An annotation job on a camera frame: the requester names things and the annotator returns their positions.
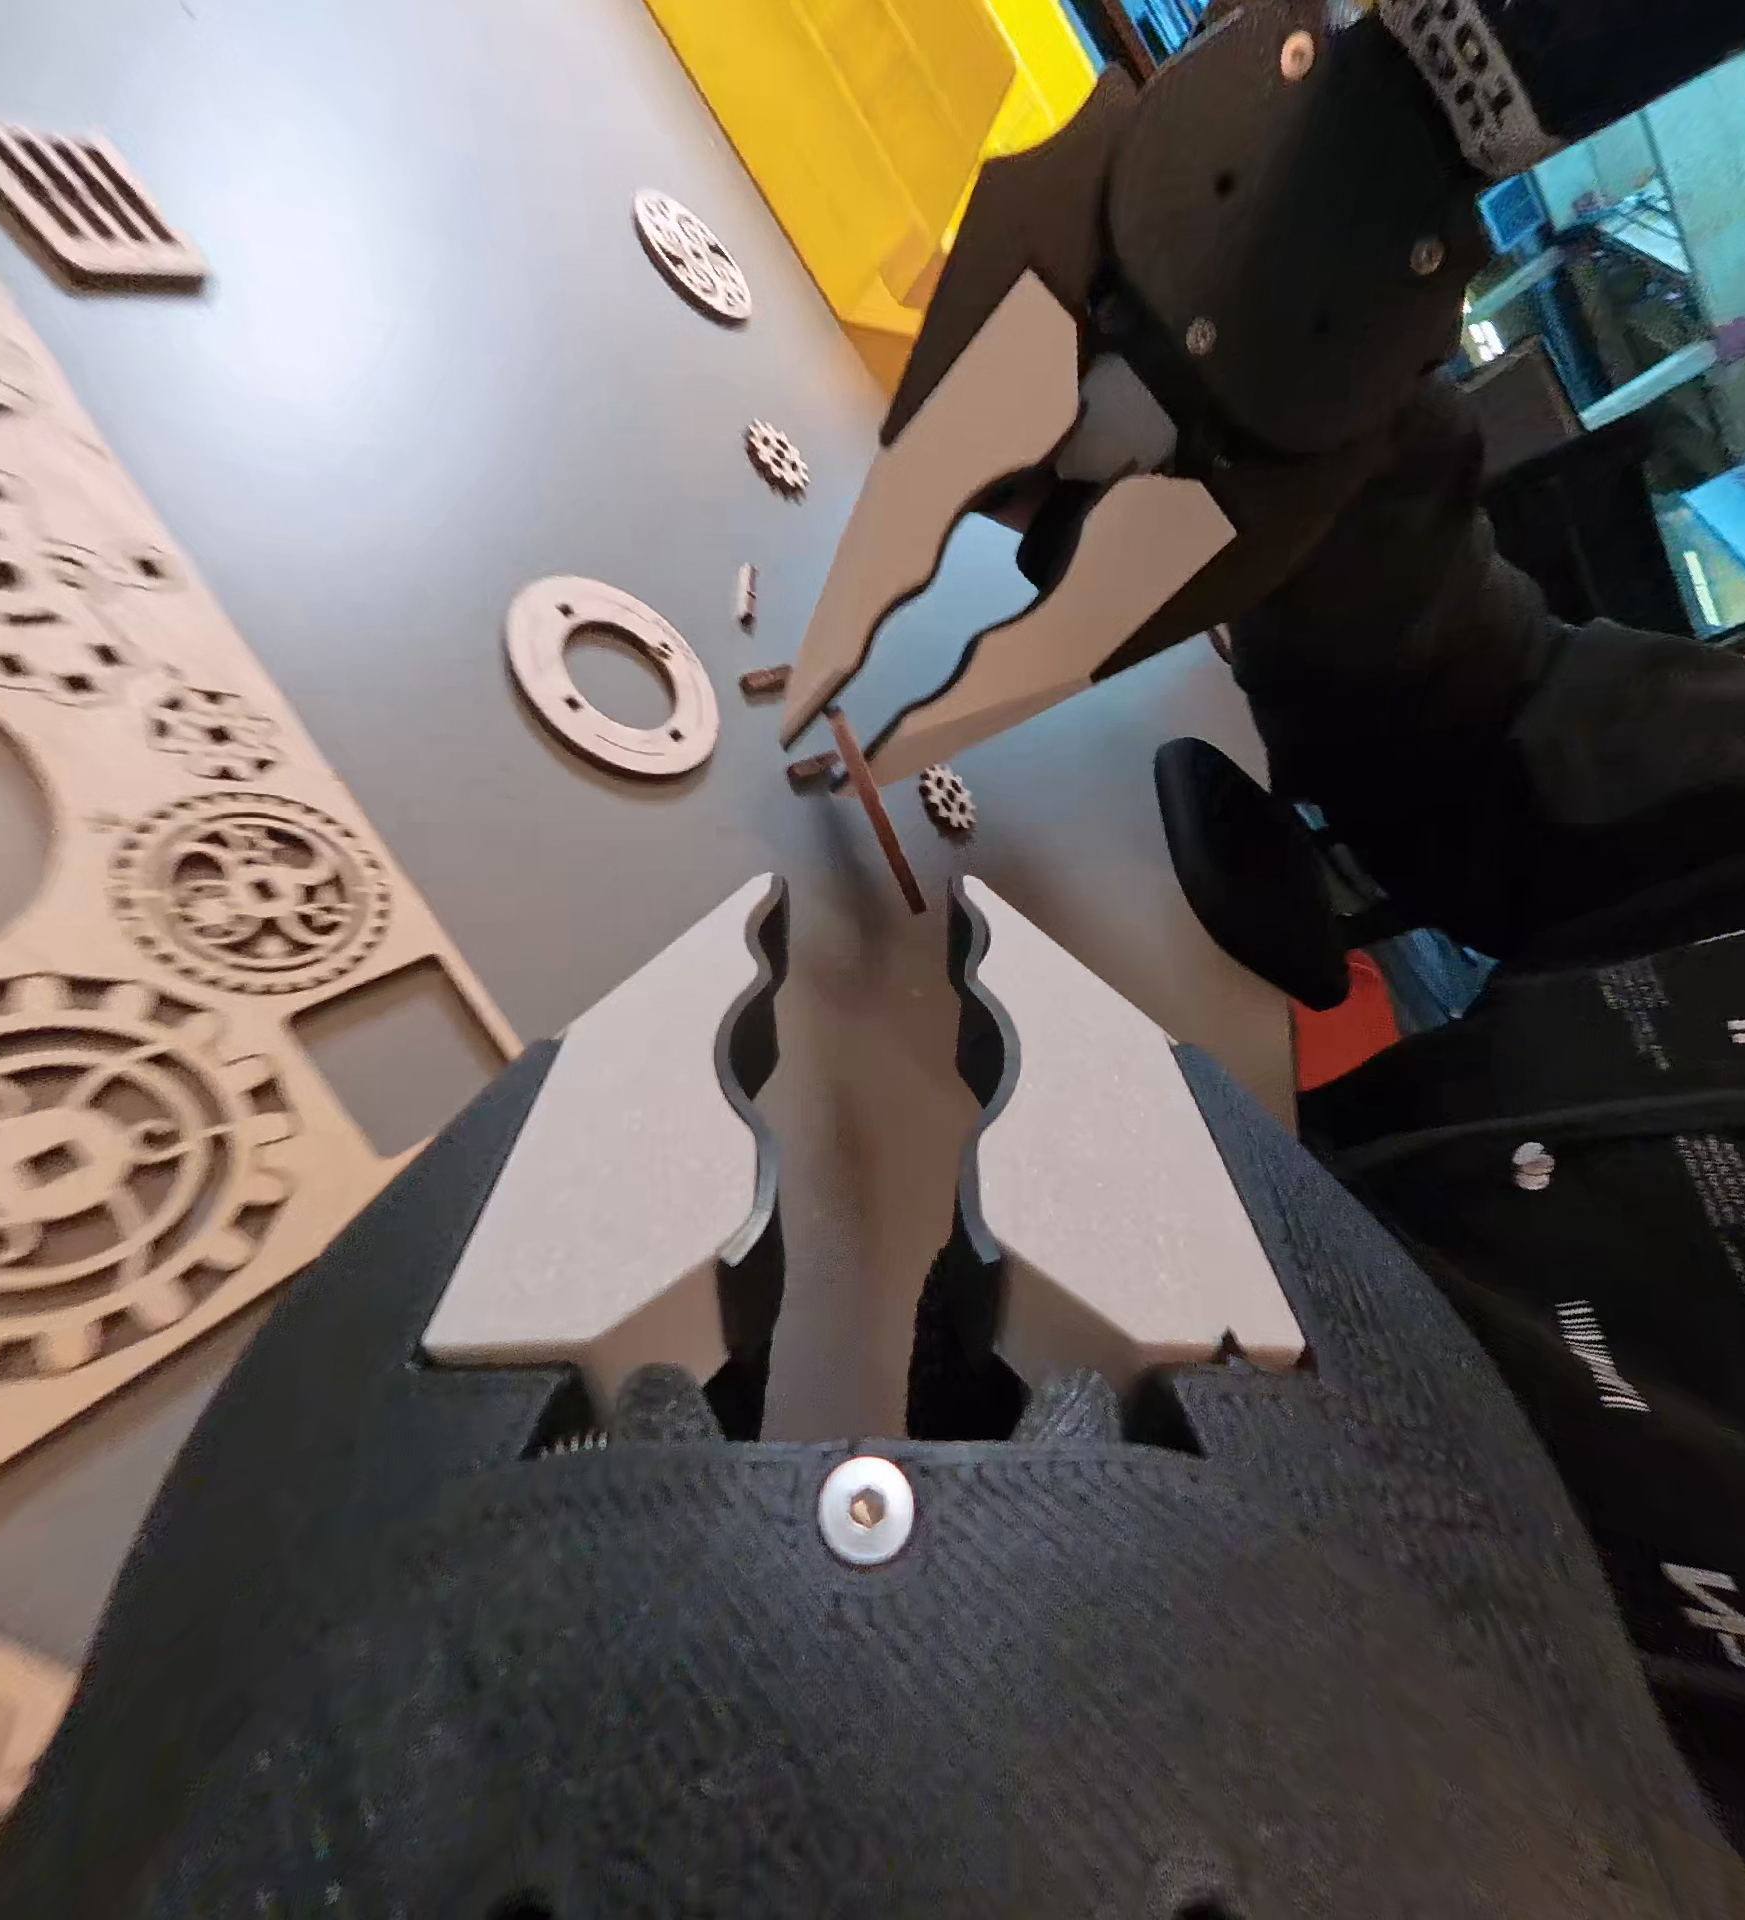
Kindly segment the round ornamental wooden disc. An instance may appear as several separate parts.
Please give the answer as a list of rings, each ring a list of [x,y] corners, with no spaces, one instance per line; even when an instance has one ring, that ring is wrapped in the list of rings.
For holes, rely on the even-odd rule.
[[[631,221],[648,260],[689,308],[729,330],[751,321],[744,270],[703,217],[660,189],[640,189]]]

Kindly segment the thin dark wooden stick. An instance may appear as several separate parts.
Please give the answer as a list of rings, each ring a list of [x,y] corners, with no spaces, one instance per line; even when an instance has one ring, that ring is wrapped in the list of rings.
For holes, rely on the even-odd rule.
[[[886,868],[900,890],[900,898],[907,906],[907,915],[918,919],[926,915],[923,890],[921,890],[921,884],[907,863],[907,853],[900,842],[897,828],[891,825],[891,819],[889,819],[886,804],[881,798],[881,787],[870,775],[863,751],[858,750],[858,736],[852,732],[852,727],[848,725],[848,720],[843,717],[843,710],[836,705],[829,705],[822,710],[826,710],[826,723],[829,723],[834,745],[836,745],[838,769],[844,775],[844,783],[852,790],[855,802],[860,804],[870,828],[874,831],[874,842],[877,842],[877,849],[886,860]]]

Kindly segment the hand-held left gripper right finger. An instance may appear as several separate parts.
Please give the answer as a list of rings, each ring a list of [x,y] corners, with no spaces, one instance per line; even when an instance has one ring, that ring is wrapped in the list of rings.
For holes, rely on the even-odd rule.
[[[980,1109],[945,1247],[970,1359],[1120,1397],[1220,1359],[1298,1370],[1306,1336],[1169,1031],[980,878],[945,915]]]

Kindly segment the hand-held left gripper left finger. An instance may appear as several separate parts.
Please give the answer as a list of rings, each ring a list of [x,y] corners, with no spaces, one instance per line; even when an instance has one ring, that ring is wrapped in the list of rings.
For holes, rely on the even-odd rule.
[[[768,1371],[784,1303],[779,1065],[789,898],[753,875],[567,1023],[421,1333],[454,1370]]]

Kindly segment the yellow plastic bin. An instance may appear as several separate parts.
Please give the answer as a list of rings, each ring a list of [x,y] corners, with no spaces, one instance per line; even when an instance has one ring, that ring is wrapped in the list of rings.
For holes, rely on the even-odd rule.
[[[1099,77],[1061,4],[648,4],[882,395],[982,162]]]

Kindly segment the small wooden grille piece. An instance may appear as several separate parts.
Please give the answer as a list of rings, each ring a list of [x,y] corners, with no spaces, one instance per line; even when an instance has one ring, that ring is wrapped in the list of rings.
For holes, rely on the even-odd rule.
[[[81,291],[199,295],[211,267],[99,136],[0,118],[0,210]]]

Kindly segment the person's right forearm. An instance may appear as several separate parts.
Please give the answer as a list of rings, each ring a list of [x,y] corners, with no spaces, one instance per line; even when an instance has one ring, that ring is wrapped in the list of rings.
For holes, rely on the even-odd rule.
[[[1449,383],[1231,638],[1273,787],[1415,924],[1523,969],[1745,930],[1745,658],[1548,613]]]

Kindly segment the red object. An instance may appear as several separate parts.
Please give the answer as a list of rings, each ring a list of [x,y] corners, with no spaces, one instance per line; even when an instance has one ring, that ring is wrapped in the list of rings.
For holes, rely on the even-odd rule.
[[[1400,1016],[1383,969],[1367,950],[1346,956],[1346,996],[1330,1009],[1290,1000],[1294,1093],[1321,1089],[1400,1042]]]

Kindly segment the grey desk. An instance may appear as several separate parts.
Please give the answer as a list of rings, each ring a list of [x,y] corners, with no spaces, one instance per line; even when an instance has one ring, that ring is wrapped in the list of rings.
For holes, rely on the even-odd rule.
[[[522,1042],[788,878],[768,1437],[902,1432],[976,1116],[955,873],[1293,1123],[1283,1004],[1154,813],[1165,738],[1262,761],[1207,642],[961,757],[962,846],[891,787],[926,916],[858,804],[789,793],[736,681],[796,655],[886,398],[641,4],[0,4],[0,118],[104,138],[205,256],[199,295],[81,291],[0,210],[11,300]],[[712,229],[745,326],[653,270],[640,189]]]

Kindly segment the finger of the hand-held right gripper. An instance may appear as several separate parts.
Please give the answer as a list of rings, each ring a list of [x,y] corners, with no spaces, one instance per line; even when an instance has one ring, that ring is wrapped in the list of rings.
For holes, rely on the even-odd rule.
[[[1203,483],[1132,474],[1085,513],[1073,559],[1025,613],[976,633],[945,681],[863,751],[874,786],[902,783],[1085,692],[1235,537]]]
[[[874,452],[803,628],[779,745],[858,675],[881,623],[926,590],[976,499],[1050,459],[1079,420],[1079,325],[1025,273]]]

